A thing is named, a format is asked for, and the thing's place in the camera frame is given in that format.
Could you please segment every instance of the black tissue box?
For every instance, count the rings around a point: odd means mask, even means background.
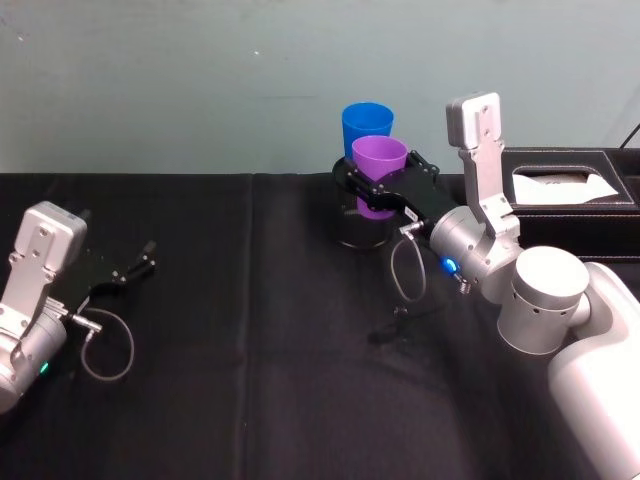
[[[617,195],[577,205],[516,203],[513,174],[598,174]],[[512,148],[502,155],[504,193],[524,248],[550,245],[585,261],[640,260],[640,150]]]

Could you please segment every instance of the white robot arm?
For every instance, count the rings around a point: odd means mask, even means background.
[[[550,362],[551,394],[603,479],[640,479],[640,304],[604,265],[518,245],[519,221],[502,189],[499,101],[491,93],[447,107],[469,206],[440,219],[431,249],[502,305],[498,331],[513,348],[552,354],[575,333]]]

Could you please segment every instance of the purple cup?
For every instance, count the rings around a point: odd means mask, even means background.
[[[378,181],[388,173],[404,168],[409,150],[400,140],[384,135],[360,137],[351,145],[353,161],[371,180]],[[358,198],[358,212],[371,220],[391,218],[394,212],[374,212]]]

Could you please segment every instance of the table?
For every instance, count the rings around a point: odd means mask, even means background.
[[[596,478],[547,360],[504,346],[431,255],[402,337],[367,341],[394,321],[390,245],[334,241],[328,174],[4,175],[0,252],[41,200],[92,211],[87,248],[153,238],[158,271],[122,312],[126,381],[40,379],[0,428],[3,479]]]

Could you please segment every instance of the light green wall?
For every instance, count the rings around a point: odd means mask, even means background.
[[[0,0],[3,171],[318,172],[374,99],[443,171],[444,106],[495,90],[511,146],[640,121],[637,0]]]

